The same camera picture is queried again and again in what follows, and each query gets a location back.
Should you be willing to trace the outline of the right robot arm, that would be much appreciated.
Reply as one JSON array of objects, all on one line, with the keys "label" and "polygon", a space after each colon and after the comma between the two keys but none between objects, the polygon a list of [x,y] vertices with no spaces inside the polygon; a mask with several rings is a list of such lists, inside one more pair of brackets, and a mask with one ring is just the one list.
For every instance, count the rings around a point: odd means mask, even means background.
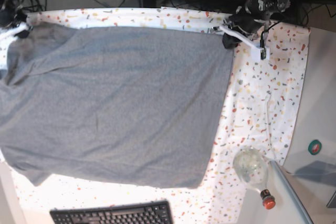
[{"label": "right robot arm", "polygon": [[14,37],[27,38],[32,27],[26,23],[24,0],[1,0],[1,32],[10,31]]}]

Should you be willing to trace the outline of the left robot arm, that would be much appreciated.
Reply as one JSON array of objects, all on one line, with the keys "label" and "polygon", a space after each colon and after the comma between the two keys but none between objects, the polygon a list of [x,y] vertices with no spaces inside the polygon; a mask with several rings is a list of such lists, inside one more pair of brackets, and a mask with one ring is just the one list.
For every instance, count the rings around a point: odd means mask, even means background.
[{"label": "left robot arm", "polygon": [[280,14],[289,6],[290,0],[238,0],[236,13],[224,19],[224,26],[248,39],[257,38],[257,32],[263,27],[259,46],[265,51],[271,15]]}]

